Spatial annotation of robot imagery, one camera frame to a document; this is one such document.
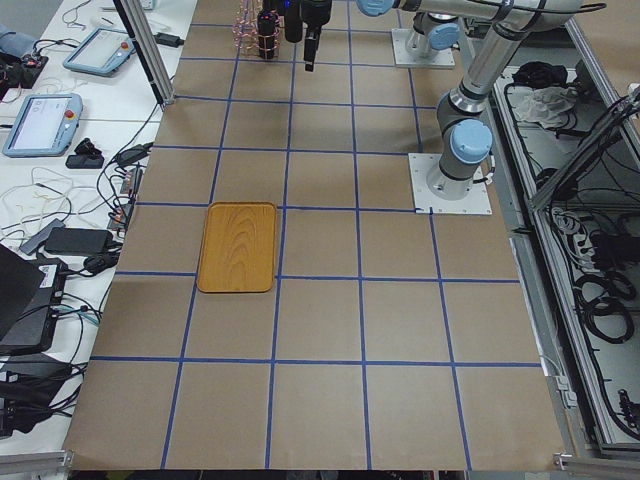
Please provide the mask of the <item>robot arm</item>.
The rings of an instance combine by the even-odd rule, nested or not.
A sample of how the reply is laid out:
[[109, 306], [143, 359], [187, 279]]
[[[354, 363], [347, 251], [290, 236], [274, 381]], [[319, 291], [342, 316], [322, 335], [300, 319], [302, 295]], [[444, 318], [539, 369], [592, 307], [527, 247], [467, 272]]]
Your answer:
[[438, 164], [427, 174], [436, 196], [457, 201], [468, 194], [479, 165], [488, 157], [493, 136], [479, 120], [485, 99], [521, 42], [532, 32], [564, 25], [576, 14], [606, 7], [582, 1], [359, 1], [360, 12], [378, 17], [391, 9], [417, 13], [476, 17], [491, 23], [459, 85], [440, 101], [437, 118], [443, 140]]
[[456, 16], [416, 13], [405, 41], [409, 65], [452, 68], [455, 64], [452, 47], [458, 42], [459, 36]]

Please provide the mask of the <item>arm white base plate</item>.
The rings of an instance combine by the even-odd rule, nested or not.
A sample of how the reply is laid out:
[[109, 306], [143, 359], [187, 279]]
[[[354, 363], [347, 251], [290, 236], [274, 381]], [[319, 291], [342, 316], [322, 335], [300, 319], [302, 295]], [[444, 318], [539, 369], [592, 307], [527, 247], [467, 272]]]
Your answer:
[[441, 25], [427, 34], [420, 34], [414, 29], [393, 29], [391, 35], [397, 67], [454, 68], [452, 46], [460, 36], [460, 30], [456, 25]]
[[415, 212], [436, 215], [491, 215], [487, 186], [481, 182], [482, 168], [477, 166], [471, 179], [452, 180], [441, 172], [440, 157], [440, 154], [408, 155]]

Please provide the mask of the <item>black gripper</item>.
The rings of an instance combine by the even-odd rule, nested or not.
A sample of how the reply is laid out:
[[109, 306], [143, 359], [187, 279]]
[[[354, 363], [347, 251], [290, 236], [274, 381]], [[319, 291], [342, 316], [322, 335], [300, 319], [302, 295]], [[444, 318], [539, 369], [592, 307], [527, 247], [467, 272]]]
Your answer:
[[320, 28], [331, 19], [331, 0], [301, 0], [301, 19], [308, 26], [304, 37], [304, 68], [313, 72], [320, 40]]

